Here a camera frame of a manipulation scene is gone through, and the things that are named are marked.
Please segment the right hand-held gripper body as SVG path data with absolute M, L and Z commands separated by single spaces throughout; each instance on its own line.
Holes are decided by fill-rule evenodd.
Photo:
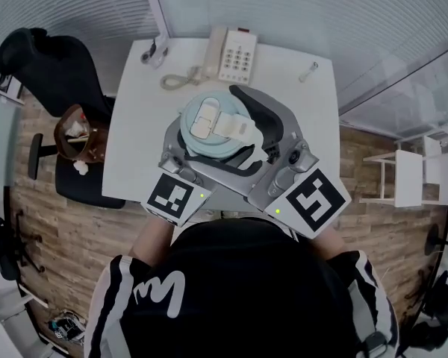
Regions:
M 303 139 L 294 139 L 246 200 L 301 236 L 318 236 L 349 204 L 337 175 L 329 174 Z

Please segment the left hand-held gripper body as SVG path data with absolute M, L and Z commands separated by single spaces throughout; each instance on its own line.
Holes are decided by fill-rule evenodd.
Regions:
M 183 226 L 212 196 L 212 186 L 170 151 L 161 155 L 148 189 L 146 210 L 175 226 Z

